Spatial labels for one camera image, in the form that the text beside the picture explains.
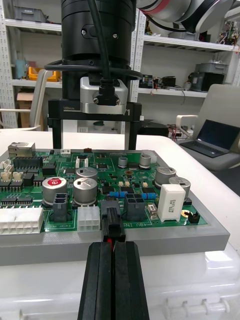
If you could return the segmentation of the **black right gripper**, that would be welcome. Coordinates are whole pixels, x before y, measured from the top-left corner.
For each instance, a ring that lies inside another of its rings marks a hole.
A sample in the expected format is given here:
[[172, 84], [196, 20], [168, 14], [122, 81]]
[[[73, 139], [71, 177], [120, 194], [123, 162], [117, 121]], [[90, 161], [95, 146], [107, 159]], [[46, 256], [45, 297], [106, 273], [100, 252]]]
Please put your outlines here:
[[63, 146], [62, 120], [125, 122], [124, 149], [136, 149], [142, 105], [128, 101], [128, 87], [117, 78], [113, 82], [116, 105], [100, 104], [101, 78], [102, 75], [96, 72], [62, 72], [62, 98], [48, 101], [54, 149]]

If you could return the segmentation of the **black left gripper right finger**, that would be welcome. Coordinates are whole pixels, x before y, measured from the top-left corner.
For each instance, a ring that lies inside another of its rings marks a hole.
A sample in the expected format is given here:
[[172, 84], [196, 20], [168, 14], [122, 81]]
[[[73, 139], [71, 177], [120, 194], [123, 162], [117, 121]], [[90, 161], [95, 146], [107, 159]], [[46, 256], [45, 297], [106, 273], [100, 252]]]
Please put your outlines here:
[[117, 242], [114, 248], [114, 319], [148, 320], [149, 310], [138, 246]]

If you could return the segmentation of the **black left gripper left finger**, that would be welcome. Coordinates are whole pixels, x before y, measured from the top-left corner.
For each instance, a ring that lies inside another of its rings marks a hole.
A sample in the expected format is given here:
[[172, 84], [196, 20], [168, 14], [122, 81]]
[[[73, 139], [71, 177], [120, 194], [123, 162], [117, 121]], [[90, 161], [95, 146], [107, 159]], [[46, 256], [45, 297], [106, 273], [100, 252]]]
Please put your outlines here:
[[89, 246], [77, 318], [79, 320], [111, 320], [112, 306], [111, 241]]

